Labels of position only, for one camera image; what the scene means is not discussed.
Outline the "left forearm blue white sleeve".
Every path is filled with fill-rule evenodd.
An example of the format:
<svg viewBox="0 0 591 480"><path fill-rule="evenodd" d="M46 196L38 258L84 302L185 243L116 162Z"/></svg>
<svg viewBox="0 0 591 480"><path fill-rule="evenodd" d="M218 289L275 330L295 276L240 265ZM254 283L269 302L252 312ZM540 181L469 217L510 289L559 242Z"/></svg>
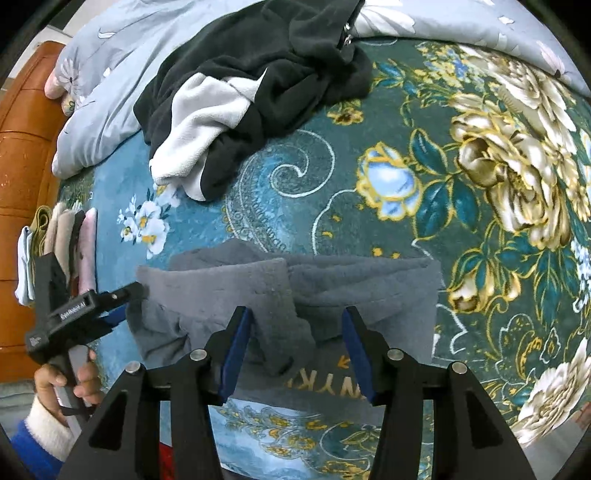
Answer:
<svg viewBox="0 0 591 480"><path fill-rule="evenodd" d="M28 416L18 424L10 443L35 479L55 480L75 439L35 397Z"/></svg>

